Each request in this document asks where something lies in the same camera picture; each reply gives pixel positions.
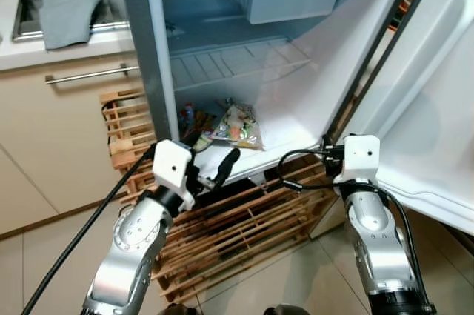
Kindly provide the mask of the crinkled printed snack bag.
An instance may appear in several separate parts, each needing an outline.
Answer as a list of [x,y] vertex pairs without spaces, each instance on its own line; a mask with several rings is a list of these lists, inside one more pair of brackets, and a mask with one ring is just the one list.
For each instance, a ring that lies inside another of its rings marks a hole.
[[224,140],[233,147],[261,151],[264,149],[263,134],[252,105],[226,99],[226,112],[210,132],[212,140]]

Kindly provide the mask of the grey mini fridge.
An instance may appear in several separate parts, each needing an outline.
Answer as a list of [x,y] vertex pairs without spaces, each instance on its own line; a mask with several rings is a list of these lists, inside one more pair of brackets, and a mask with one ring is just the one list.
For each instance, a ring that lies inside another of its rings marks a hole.
[[[342,132],[345,110],[360,105],[358,87],[372,84],[370,59],[382,47],[401,2],[336,0],[328,16],[251,24],[250,0],[113,1],[129,21],[157,139],[181,140],[178,115],[186,104],[217,116],[226,111],[226,99],[253,106],[264,149],[241,152],[232,180],[264,172],[288,151]],[[168,37],[166,21],[184,33]],[[175,92],[173,52],[277,36],[287,37],[310,62],[278,80],[237,79]]]

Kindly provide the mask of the red dark snack packet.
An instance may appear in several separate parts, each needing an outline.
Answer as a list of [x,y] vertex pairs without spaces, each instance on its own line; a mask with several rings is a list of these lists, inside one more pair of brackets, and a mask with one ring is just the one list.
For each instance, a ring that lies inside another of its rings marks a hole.
[[202,136],[192,149],[196,153],[203,152],[213,143],[211,135],[216,128],[217,119],[216,115],[196,110],[193,104],[186,104],[178,115],[181,142],[183,142],[183,136],[189,132],[201,131]]

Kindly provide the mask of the wooden slatted rack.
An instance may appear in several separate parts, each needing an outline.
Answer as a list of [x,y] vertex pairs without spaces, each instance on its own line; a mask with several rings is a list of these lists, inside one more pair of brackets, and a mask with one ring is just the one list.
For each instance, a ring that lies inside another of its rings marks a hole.
[[155,129],[140,88],[99,98],[116,170],[126,172],[125,209],[92,284],[94,298],[142,301],[151,282],[170,304],[201,292],[298,246],[336,205],[328,190],[294,192],[268,170],[263,182],[203,194],[189,210],[166,209],[153,176]]

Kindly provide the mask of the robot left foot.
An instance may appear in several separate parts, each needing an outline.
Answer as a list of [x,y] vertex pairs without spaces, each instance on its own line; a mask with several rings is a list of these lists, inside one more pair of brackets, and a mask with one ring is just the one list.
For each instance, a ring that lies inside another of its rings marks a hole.
[[196,308],[192,306],[176,304],[169,304],[166,308],[162,309],[157,315],[199,315],[199,312]]

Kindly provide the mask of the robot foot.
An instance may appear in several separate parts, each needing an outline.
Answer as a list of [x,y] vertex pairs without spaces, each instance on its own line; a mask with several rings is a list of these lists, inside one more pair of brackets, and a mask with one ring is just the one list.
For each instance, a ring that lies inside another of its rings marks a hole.
[[196,308],[192,306],[176,304],[169,304],[166,308],[162,309],[157,315],[199,315],[199,312]]
[[263,315],[311,315],[306,309],[297,305],[280,304],[268,306],[264,309]]

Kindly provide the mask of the beige kitchen cabinet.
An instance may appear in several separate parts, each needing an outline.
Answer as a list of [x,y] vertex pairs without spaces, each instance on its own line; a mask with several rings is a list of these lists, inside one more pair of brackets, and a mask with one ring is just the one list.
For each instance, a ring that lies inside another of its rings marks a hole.
[[55,78],[135,67],[135,52],[20,67],[0,63],[0,235],[102,200],[114,169],[99,96],[140,87],[140,75],[61,84]]

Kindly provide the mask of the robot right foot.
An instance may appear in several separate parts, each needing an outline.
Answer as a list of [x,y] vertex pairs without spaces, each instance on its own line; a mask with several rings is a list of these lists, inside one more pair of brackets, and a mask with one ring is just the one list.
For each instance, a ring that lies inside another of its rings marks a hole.
[[280,304],[268,306],[264,309],[263,315],[311,315],[306,309],[297,305]]

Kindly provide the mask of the black stove top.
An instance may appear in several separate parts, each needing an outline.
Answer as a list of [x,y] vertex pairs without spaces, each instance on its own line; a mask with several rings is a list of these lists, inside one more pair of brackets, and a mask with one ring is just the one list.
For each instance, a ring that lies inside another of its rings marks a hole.
[[[14,43],[43,40],[43,30],[41,30],[39,17],[40,7],[41,0],[19,0],[16,19],[13,23],[13,30],[11,30],[11,40]],[[119,11],[108,0],[99,1],[94,10],[90,26],[92,35],[127,30],[128,27],[128,21],[122,18]]]

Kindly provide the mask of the grey cloth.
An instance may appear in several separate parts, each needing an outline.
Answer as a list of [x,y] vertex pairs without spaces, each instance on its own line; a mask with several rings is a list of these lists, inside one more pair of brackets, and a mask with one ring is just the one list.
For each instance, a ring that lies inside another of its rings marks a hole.
[[39,19],[45,50],[87,43],[99,2],[101,0],[41,0]]

